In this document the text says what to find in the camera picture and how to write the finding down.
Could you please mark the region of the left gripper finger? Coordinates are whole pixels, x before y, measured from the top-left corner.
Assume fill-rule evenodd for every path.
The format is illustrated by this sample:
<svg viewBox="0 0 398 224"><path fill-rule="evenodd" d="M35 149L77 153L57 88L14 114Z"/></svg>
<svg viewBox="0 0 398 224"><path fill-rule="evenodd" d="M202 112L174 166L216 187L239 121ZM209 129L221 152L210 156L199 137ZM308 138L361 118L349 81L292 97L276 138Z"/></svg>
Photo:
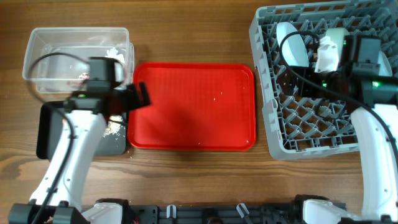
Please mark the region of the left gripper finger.
<svg viewBox="0 0 398 224"><path fill-rule="evenodd" d="M126 86L126 91L127 91L127 98L129 101L139 101L140 96L138 94L137 88L135 84L129 84Z"/></svg>
<svg viewBox="0 0 398 224"><path fill-rule="evenodd" d="M144 82L139 83L139 88L141 90L141 105L142 106L149 106L151 104L149 92L147 90L146 84Z"/></svg>

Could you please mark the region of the rice with peanut shells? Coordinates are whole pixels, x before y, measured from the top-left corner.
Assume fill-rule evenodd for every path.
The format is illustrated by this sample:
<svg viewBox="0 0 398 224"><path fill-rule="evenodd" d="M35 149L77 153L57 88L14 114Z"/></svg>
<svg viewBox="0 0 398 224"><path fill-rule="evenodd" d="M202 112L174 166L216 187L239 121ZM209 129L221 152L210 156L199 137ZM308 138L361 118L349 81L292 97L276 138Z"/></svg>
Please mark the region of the rice with peanut shells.
<svg viewBox="0 0 398 224"><path fill-rule="evenodd" d="M110 135L115 135L120 131L121 128L122 124L120 121L109 121L103 133L103 137L105 138Z"/></svg>

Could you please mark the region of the red snack wrapper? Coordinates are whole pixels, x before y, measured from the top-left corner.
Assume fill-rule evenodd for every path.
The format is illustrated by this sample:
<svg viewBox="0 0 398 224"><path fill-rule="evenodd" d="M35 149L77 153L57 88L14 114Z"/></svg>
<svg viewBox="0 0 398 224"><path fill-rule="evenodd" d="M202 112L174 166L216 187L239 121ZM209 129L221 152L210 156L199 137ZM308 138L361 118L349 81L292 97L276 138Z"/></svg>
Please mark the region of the red snack wrapper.
<svg viewBox="0 0 398 224"><path fill-rule="evenodd" d="M89 74L89 73L82 73L82 74L78 77L78 79L79 79L79 80L86 80L86 79L89 79L89 77L90 77L90 74Z"/></svg>

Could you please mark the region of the white tissue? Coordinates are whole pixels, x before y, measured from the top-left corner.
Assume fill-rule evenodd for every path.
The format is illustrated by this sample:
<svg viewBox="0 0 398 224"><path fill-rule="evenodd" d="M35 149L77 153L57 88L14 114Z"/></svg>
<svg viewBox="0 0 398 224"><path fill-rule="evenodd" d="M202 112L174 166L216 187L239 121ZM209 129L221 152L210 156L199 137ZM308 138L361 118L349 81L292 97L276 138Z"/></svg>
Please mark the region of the white tissue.
<svg viewBox="0 0 398 224"><path fill-rule="evenodd" d="M121 64L125 64L125 58L123 54L120 54L119 51L116 48L111 48L110 50L106 51L106 57L107 58L113 58L118 60Z"/></svg>

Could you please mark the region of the green small bowl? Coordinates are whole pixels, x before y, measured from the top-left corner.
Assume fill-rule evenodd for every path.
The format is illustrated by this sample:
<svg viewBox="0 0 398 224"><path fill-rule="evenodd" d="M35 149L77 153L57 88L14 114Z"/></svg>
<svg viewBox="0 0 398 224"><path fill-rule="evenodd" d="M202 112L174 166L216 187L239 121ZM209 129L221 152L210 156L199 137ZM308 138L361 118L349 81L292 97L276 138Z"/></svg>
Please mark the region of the green small bowl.
<svg viewBox="0 0 398 224"><path fill-rule="evenodd" d="M345 28L330 28L325 32L325 35L338 47L342 47L345 36L349 35L349 32Z"/></svg>

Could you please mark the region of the light blue plate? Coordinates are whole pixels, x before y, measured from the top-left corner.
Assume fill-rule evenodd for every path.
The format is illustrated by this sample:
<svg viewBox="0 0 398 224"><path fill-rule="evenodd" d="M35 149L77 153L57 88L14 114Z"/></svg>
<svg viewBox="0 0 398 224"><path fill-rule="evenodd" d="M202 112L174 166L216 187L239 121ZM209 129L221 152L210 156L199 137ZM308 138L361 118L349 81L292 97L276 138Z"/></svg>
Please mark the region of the light blue plate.
<svg viewBox="0 0 398 224"><path fill-rule="evenodd" d="M280 45L282 40L292 32L297 32L297 29L291 23L278 23L276 28L278 45ZM309 66L307 49L300 35L292 35L284 42L282 46L282 54L289 66Z"/></svg>

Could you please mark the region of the light blue bowl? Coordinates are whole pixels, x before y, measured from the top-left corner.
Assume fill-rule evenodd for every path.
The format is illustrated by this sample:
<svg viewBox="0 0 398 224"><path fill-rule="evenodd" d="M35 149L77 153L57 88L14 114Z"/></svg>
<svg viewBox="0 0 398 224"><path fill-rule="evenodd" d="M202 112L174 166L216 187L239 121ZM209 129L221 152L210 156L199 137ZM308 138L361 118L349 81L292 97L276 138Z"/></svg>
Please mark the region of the light blue bowl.
<svg viewBox="0 0 398 224"><path fill-rule="evenodd" d="M391 77L392 76L392 68L388 61L388 58L386 57L386 55L384 54L383 51L379 52L377 62L380 65L379 76Z"/></svg>

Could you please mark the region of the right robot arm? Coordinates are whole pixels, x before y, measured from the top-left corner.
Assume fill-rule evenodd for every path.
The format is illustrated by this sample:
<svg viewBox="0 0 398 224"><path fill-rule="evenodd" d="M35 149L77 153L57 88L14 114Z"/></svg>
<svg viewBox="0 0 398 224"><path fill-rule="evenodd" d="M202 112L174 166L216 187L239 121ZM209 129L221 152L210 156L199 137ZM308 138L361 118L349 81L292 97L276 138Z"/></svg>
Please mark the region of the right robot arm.
<svg viewBox="0 0 398 224"><path fill-rule="evenodd" d="M363 173L361 214L311 198L302 203L303 222L397 223L397 77L381 71L380 38L295 31L280 37L279 48L302 96L355 105L350 116Z"/></svg>

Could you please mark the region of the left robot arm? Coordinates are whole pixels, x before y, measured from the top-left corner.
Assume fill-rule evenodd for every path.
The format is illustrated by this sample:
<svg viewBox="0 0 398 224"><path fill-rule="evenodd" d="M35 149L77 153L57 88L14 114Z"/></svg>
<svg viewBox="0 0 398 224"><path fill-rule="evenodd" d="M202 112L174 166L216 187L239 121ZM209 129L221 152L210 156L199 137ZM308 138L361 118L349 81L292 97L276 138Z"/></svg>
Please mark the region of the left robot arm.
<svg viewBox="0 0 398 224"><path fill-rule="evenodd" d="M94 154L111 116L150 105L145 83L118 90L121 62L91 57L89 77L63 102L63 110L49 108L63 118L55 153L41 183L26 204L15 203L9 223L137 223L137 215L123 199L101 199L82 209L82 193Z"/></svg>

